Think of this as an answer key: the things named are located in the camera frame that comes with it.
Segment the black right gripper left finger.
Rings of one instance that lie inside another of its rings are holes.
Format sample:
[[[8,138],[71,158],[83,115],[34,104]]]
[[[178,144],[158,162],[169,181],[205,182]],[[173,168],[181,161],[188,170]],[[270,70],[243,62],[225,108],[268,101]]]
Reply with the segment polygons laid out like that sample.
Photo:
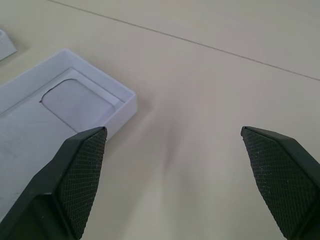
[[[0,223],[2,240],[79,240],[96,197],[108,131],[66,139]]]

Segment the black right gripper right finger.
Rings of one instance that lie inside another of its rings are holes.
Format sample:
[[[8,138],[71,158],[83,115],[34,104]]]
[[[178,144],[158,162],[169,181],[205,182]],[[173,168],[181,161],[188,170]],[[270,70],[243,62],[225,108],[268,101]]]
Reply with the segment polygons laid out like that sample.
[[[244,126],[242,136],[265,204],[287,240],[320,238],[320,164],[294,139]]]

